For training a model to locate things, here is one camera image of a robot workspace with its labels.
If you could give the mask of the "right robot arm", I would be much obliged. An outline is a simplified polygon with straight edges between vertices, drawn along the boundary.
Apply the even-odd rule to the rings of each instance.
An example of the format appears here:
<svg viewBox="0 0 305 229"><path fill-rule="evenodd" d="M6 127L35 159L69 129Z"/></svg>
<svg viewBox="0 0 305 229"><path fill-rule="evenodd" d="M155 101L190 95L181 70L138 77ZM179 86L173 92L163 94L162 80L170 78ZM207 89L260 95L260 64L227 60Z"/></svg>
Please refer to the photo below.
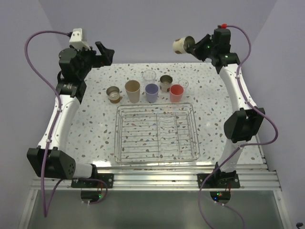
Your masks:
<svg viewBox="0 0 305 229"><path fill-rule="evenodd" d="M239 57L231 52L231 32L229 29L217 28L213 35L207 34L199 42L194 38L184 41L184 50L200 61L211 59L212 65L221 77L232 104L232 115L224 123L226 143L224 151L215 164L211 174L198 174L200 188L239 188L236 172L237 162L243 150L258 130L264 119L265 110L256 105L248 105L250 94L244 83Z"/></svg>

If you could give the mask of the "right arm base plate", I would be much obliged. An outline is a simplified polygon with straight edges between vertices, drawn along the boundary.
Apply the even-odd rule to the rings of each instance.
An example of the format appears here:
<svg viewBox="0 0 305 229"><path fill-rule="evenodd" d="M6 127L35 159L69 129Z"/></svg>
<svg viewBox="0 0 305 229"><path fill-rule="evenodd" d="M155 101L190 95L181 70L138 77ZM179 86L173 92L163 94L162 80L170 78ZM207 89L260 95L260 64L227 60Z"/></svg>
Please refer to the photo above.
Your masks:
<svg viewBox="0 0 305 229"><path fill-rule="evenodd" d="M239 177L236 173L229 173L222 175L212 175L204 183L203 188L215 188L215 189L224 189L224 188L240 188Z"/></svg>

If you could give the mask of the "coral red plastic cup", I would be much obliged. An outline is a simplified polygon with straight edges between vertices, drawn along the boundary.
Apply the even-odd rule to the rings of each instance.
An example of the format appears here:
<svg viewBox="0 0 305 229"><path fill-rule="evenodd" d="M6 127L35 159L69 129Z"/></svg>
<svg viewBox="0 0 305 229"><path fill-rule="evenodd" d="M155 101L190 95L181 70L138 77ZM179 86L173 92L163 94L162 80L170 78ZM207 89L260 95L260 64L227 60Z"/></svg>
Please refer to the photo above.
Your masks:
<svg viewBox="0 0 305 229"><path fill-rule="evenodd" d="M184 93L184 88L179 84L174 84L170 87L170 101L172 103L180 102Z"/></svg>

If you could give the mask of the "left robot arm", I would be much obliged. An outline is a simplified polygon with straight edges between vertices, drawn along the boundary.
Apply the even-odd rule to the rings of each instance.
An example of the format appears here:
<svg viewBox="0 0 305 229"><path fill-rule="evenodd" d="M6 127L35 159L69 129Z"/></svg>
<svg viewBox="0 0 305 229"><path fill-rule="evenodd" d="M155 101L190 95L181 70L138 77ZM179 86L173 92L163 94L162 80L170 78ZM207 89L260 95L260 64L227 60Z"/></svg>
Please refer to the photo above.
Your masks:
<svg viewBox="0 0 305 229"><path fill-rule="evenodd" d="M74 116L82 103L85 78L93 68L110 66L114 50L96 42L100 54L92 47L80 50L72 45L59 53L56 98L54 109L45 134L36 148L29 148L27 159L38 177L76 179L88 187L98 184L99 175L93 164L78 164L66 153L67 139Z"/></svg>

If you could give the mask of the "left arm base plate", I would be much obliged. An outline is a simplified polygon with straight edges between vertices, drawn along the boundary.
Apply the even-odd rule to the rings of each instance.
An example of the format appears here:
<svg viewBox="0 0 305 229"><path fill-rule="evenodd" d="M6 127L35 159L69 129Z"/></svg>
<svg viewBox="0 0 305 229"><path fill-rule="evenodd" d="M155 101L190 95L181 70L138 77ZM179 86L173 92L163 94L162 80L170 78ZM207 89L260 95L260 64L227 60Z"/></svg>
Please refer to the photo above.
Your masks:
<svg viewBox="0 0 305 229"><path fill-rule="evenodd" d="M98 173L95 178L74 179L72 188L112 188L114 182L113 173Z"/></svg>

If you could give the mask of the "steel cup with cork band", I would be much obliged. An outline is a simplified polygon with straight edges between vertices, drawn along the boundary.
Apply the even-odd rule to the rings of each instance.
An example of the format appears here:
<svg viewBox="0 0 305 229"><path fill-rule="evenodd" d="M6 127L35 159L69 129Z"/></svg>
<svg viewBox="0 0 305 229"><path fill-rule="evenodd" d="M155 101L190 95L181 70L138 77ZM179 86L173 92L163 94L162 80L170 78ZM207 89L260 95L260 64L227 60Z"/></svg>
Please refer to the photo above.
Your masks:
<svg viewBox="0 0 305 229"><path fill-rule="evenodd" d="M116 104L121 101L120 89L116 86L111 86L106 91L108 99L111 103Z"/></svg>

